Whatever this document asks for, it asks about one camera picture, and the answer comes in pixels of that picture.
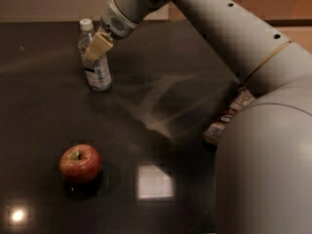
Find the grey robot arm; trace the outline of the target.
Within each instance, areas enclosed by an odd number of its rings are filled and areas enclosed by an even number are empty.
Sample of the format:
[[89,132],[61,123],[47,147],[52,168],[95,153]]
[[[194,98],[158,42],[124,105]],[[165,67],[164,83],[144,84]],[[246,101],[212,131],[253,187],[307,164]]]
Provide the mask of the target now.
[[241,87],[207,129],[216,141],[216,234],[312,234],[312,55],[231,0],[109,0],[95,61],[174,3]]

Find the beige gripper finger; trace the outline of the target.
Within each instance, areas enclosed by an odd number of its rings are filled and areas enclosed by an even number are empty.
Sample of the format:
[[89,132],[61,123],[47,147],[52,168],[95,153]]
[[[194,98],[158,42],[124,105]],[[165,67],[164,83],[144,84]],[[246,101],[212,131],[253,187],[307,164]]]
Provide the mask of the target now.
[[85,59],[95,62],[113,47],[113,41],[103,32],[97,32],[85,52]]

